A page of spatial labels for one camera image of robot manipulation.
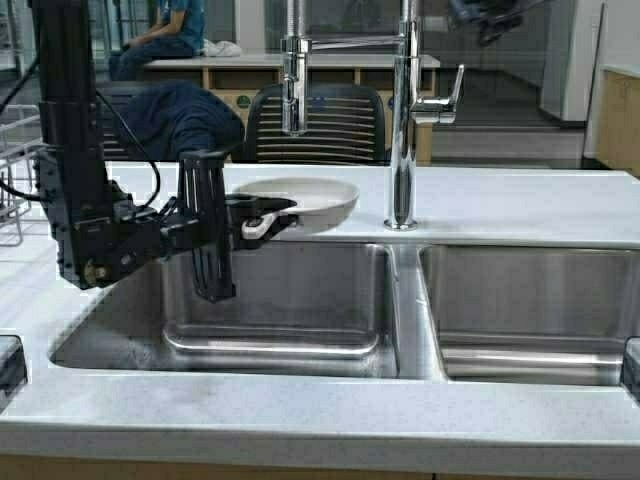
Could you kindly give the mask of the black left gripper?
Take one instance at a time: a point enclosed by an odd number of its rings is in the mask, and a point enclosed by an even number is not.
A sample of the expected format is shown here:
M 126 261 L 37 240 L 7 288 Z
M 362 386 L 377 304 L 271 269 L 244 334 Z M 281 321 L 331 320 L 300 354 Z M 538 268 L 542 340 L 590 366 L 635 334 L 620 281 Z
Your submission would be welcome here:
M 226 196 L 225 156 L 204 150 L 184 153 L 179 161 L 177 211 L 163 217 L 161 233 L 166 257 L 191 254 L 196 293 L 209 302 L 236 295 L 232 249 L 255 250 L 283 230 L 296 226 L 294 214 L 269 213 L 231 224 L 229 208 L 239 211 L 284 211 L 291 199 L 246 194 Z

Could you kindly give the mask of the robot base left corner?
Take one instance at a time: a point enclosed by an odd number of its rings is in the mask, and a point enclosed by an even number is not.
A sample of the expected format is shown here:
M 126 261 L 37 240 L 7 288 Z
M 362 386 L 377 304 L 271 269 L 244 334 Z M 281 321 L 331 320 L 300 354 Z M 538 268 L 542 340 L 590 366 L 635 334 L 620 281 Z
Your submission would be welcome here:
M 24 346 L 15 335 L 1 336 L 1 412 L 4 412 L 18 391 L 28 382 Z

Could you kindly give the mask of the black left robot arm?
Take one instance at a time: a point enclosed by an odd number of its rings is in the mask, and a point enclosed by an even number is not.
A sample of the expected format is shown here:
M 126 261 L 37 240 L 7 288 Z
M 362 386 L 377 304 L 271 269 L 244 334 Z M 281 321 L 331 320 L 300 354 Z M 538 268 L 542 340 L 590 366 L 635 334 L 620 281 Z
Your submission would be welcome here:
M 231 147 L 221 146 L 182 154 L 178 193 L 161 210 L 136 205 L 107 176 L 87 3 L 33 1 L 30 9 L 44 141 L 37 200 L 58 244 L 61 276 L 80 289 L 105 288 L 187 252 L 197 293 L 211 302 L 232 298 L 232 253 L 296 224 L 293 201 L 227 193 Z

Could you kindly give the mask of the robot base right corner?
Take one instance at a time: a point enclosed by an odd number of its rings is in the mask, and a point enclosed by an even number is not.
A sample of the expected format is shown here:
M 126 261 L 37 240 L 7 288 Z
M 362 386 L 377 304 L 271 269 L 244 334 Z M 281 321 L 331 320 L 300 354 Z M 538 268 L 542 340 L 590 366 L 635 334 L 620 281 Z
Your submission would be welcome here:
M 620 374 L 621 384 L 636 402 L 640 400 L 639 344 L 640 339 L 638 337 L 631 337 L 627 340 Z

